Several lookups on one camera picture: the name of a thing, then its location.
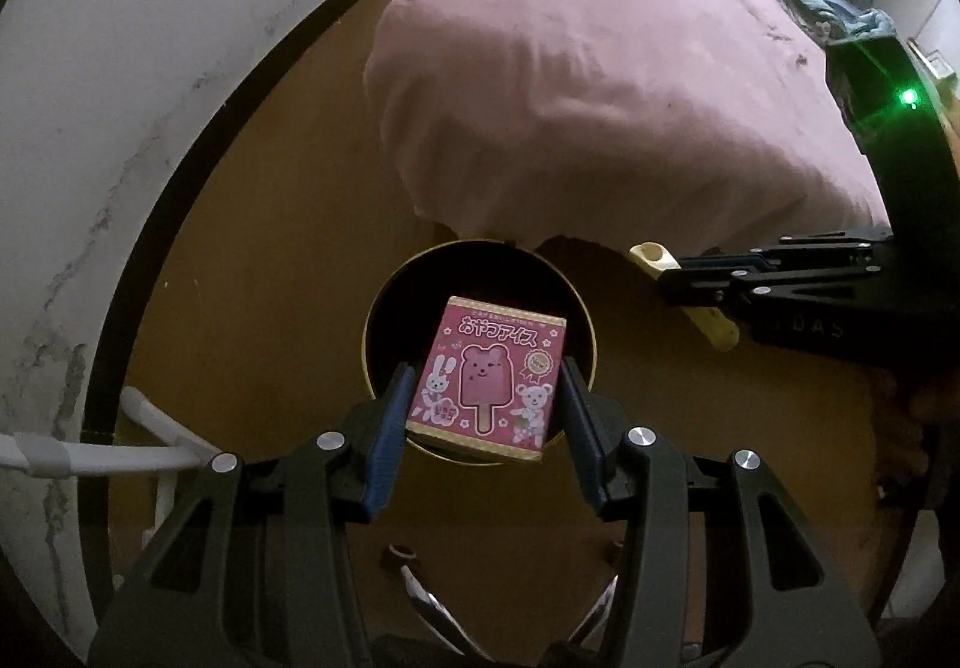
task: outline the candy box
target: candy box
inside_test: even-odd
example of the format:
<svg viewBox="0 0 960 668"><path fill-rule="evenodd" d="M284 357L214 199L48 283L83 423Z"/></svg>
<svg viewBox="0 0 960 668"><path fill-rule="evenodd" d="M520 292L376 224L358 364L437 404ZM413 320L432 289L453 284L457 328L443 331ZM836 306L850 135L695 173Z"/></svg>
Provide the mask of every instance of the candy box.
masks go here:
<svg viewBox="0 0 960 668"><path fill-rule="evenodd" d="M539 460L566 320L450 297L407 417L441 446Z"/></svg>

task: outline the gold rim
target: gold rim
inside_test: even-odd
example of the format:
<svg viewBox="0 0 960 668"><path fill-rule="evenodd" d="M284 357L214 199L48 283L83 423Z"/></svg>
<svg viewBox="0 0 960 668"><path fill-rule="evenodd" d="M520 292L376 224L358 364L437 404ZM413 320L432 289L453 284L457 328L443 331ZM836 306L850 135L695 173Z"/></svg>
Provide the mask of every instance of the gold rim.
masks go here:
<svg viewBox="0 0 960 668"><path fill-rule="evenodd" d="M405 267L407 267L411 262L421 258L421 256L424 256L424 254L428 254L431 251L437 251L438 248L445 248L446 246L452 246L453 243L502 243L502 245L504 246L507 245L507 243L505 243L504 241L494 240L493 238L464 238L462 240L447 241L446 243L437 243L436 246L430 246L430 248L426 248L424 251L414 254L406 262L400 265L400 267L398 267L397 270L394 270L390 274L390 277L383 282L383 285L380 287L380 291L378 291L376 293L376 296L373 298L373 302L370 304L370 308L367 309L367 317L364 319L364 322L363 322L363 335L360 337L360 363L361 363L361 366L363 366L363 378L364 378L364 381L367 382L367 390L370 393L371 398L376 398L376 390L373 388L373 382L371 382L371 379L370 379L370 371L367 368L367 330L368 328L370 328L370 318L373 315L373 309L376 308L377 301L380 299L380 297L382 296L384 291L387 289L387 287L389 287L390 284L394 281L394 278L397 277L397 275L399 275L400 272L402 272L402 270L404 270ZM545 259L544 257L540 256L538 253L536 253L536 251L527 251L526 248L520 248L520 251L525 251L526 253L531 254L531 256L535 256L536 259L539 259L539 261L543 262L544 265L546 265L547 267L550 267L550 270L553 270L553 272L555 272L563 280L563 283L565 283L566 285L568 285L568 287L570 287L570 291L573 292L573 296L576 297L577 302L580 304L580 307L583 309L584 316L587 318L587 328L589 328L589 333L590 333L590 353L592 353L592 362L590 363L590 373L589 373L589 377L587 378L587 388L592 389L593 378L597 371L597 335L596 335L596 331L593 329L593 319L590 316L589 310L587 310L587 304L584 303L584 299L580 296L580 293L579 291L577 291L577 288L570 283L570 279L563 274L563 271L560 270L559 267L554 265L548 259ZM547 443L544 443L544 454L546 453L547 449L553 446L557 441L560 441L561 438L563 438L563 430L560 430L560 432L558 432L557 435L555 435L553 438L550 438L550 440L547 441ZM497 467L498 465L504 465L503 462L481 462L481 461L466 462L464 460L451 460L450 457L445 457L443 454L440 454L439 452L436 452L433 449L429 449L425 446L421 446L419 443L414 441L413 438L408 437L407 443L409 443L410 446L413 446L417 451L423 452L428 457L434 457L437 460L443 460L444 462L448 462L450 465L464 465L465 467Z"/></svg>

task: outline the metal rod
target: metal rod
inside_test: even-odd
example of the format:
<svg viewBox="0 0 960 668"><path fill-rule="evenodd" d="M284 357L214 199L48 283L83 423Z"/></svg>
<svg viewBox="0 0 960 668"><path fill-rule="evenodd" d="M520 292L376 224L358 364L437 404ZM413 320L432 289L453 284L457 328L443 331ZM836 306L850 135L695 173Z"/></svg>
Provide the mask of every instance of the metal rod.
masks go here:
<svg viewBox="0 0 960 668"><path fill-rule="evenodd" d="M610 609L613 605L613 593L616 592L616 579L614 576L611 583L607 585L607 588L600 593L600 597L597 598L596 603L590 607L590 610L587 612L587 616L584 617L583 621L577 625L573 633L571 633L570 638L567 641L574 646L580 646L590 638L594 633L600 630L604 625L606 625L608 618L610 618Z"/></svg>
<svg viewBox="0 0 960 668"><path fill-rule="evenodd" d="M416 578L410 569L410 563L416 563L416 553L406 547L391 544L384 551L384 567L400 573L416 616L430 628L434 636L459 655L474 655L482 660L493 660L453 618L453 614Z"/></svg>

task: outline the yellow handle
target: yellow handle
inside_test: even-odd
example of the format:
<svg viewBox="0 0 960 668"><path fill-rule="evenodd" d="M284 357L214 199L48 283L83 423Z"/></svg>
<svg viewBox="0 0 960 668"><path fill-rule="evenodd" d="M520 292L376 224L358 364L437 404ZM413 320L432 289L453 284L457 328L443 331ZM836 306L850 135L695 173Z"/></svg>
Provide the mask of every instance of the yellow handle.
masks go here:
<svg viewBox="0 0 960 668"><path fill-rule="evenodd" d="M630 249L630 258L655 281L666 270L680 270L680 265L659 243L641 243ZM683 313L707 336L719 351L730 351L740 340L740 330L719 308L683 308Z"/></svg>

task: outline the bed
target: bed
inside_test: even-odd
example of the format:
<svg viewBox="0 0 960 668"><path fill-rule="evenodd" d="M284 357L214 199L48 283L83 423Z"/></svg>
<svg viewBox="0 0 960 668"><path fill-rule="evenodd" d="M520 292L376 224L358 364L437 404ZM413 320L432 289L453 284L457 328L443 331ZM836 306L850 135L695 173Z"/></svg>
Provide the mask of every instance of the bed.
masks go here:
<svg viewBox="0 0 960 668"><path fill-rule="evenodd" d="M461 237L693 255L885 224L824 64L778 0L393 0L365 85Z"/></svg>

